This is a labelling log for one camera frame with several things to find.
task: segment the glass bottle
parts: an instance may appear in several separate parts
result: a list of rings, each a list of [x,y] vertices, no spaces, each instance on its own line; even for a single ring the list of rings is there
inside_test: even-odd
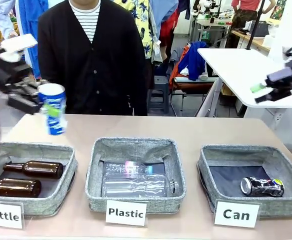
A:
[[[123,175],[104,175],[102,197],[107,198],[164,198],[178,191],[178,183],[169,181],[164,174],[140,175],[126,178]]]
[[[17,198],[37,198],[42,190],[39,180],[3,178],[0,179],[0,196]]]
[[[64,166],[59,162],[28,161],[26,163],[5,163],[4,171],[23,173],[29,177],[60,179]]]
[[[127,178],[136,178],[140,174],[152,174],[153,167],[146,166],[136,161],[126,161],[125,163],[104,162],[103,174],[125,175]]]

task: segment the striped shirt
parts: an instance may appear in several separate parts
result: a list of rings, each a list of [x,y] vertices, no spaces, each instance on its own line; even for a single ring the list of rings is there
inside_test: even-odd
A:
[[[69,4],[89,41],[92,43],[96,31],[98,16],[100,14],[101,0],[98,1],[95,8],[89,10],[82,10],[74,7],[70,0]]]

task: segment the storage bin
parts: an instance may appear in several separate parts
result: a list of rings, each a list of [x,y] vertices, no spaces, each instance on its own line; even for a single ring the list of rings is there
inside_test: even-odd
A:
[[[169,180],[178,183],[178,192],[172,197],[101,197],[103,162],[141,163],[164,162],[165,173]],[[106,211],[107,200],[147,203],[148,214],[174,214],[186,194],[186,183],[180,155],[176,143],[170,139],[157,138],[99,138],[92,148],[91,161],[86,176],[85,192],[89,207],[94,212]]]
[[[19,172],[3,171],[3,165],[28,161],[58,162],[64,165],[60,179],[29,177]],[[57,214],[74,181],[77,169],[75,150],[69,146],[42,143],[0,143],[0,178],[37,179],[42,188],[38,198],[2,197],[0,202],[22,203],[26,217],[49,217]]]
[[[292,217],[292,163],[278,149],[252,145],[205,145],[198,167],[211,203],[216,200],[261,203],[261,217]],[[283,197],[246,196],[244,177],[280,179]]]

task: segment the beer bottle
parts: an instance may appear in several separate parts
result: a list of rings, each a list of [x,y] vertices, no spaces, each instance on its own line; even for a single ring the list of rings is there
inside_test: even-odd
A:
[[[3,178],[0,179],[0,196],[17,198],[37,198],[42,190],[39,180]]]
[[[60,179],[64,166],[59,162],[28,161],[26,163],[5,163],[4,171],[23,173],[29,177]]]

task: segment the label sign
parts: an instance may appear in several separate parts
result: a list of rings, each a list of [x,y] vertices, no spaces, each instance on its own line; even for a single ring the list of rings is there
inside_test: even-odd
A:
[[[108,200],[106,223],[145,226],[147,203]]]
[[[23,229],[22,206],[0,203],[0,226],[5,228]]]
[[[260,205],[218,201],[215,224],[254,228]]]

